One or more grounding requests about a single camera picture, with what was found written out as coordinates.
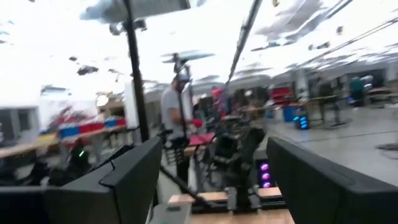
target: gray floor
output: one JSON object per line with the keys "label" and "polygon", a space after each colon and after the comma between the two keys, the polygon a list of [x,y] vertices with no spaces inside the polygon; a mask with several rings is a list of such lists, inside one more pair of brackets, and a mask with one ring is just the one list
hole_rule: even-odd
{"label": "gray floor", "polygon": [[398,186],[398,152],[376,149],[379,144],[398,143],[398,118],[393,114],[391,109],[350,109],[342,112],[350,124],[334,130],[301,131],[284,122],[273,122],[268,128],[271,136],[297,142],[331,161]]}

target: purple light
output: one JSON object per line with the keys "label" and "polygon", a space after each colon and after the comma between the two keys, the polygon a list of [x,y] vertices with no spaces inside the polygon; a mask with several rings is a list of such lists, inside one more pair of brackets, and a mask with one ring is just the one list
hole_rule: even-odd
{"label": "purple light", "polygon": [[262,164],[260,166],[260,168],[261,168],[262,171],[266,171],[266,170],[268,170],[268,164]]}
{"label": "purple light", "polygon": [[269,188],[270,186],[271,186],[270,182],[265,182],[263,183],[262,188]]}
{"label": "purple light", "polygon": [[262,175],[263,180],[268,180],[269,179],[269,173],[265,173]]}

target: wooden table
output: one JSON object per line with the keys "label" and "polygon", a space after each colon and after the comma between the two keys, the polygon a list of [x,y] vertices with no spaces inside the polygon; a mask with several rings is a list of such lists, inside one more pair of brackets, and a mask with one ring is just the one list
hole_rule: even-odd
{"label": "wooden table", "polygon": [[50,146],[59,145],[62,164],[64,164],[64,163],[66,163],[66,159],[68,157],[68,150],[66,147],[67,142],[74,141],[78,138],[92,138],[92,143],[94,145],[95,154],[96,154],[97,159],[99,159],[98,157],[100,156],[100,152],[98,149],[102,145],[102,137],[98,137],[98,136],[101,136],[104,133],[109,133],[111,131],[119,131],[119,130],[125,129],[125,128],[126,128],[125,126],[118,126],[115,128],[103,128],[103,129],[100,129],[97,131],[79,134],[77,136],[73,136],[73,137],[65,138],[65,139],[54,139],[51,141],[34,141],[34,142],[28,143],[28,144],[18,144],[16,146],[12,146],[12,147],[2,147],[2,148],[0,148],[0,159],[9,157],[9,156],[15,156],[15,155],[27,153],[30,151],[36,151],[38,149],[48,149],[48,148],[50,148]]}
{"label": "wooden table", "polygon": [[261,211],[259,214],[228,213],[192,215],[191,224],[294,224],[287,209]]}
{"label": "wooden table", "polygon": [[[199,194],[207,201],[227,199],[224,192],[209,192]],[[262,197],[280,195],[277,187],[259,189]],[[173,195],[169,203],[192,203],[189,195]],[[192,215],[192,224],[214,223],[214,224],[294,224],[287,209],[261,211],[259,214],[230,215],[228,213]]]}

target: gray t-shirt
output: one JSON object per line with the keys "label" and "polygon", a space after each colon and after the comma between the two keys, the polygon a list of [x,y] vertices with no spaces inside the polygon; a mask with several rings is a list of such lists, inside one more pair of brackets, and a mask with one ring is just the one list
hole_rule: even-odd
{"label": "gray t-shirt", "polygon": [[160,108],[162,111],[162,123],[166,130],[173,130],[170,139],[175,139],[184,136],[183,127],[180,124],[173,123],[169,109],[180,109],[180,102],[178,100],[178,93],[172,87],[166,89],[162,94],[160,100]]}

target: blue bin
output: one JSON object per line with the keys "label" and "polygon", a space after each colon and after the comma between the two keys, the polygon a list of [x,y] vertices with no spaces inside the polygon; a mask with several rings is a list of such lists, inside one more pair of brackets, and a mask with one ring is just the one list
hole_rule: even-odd
{"label": "blue bin", "polygon": [[292,122],[294,119],[294,106],[285,106],[284,107],[284,119],[285,122]]}
{"label": "blue bin", "polygon": [[114,128],[117,126],[117,121],[115,119],[109,119],[105,121],[105,128]]}
{"label": "blue bin", "polygon": [[80,134],[80,130],[78,126],[67,126],[59,131],[60,139],[74,137]]}

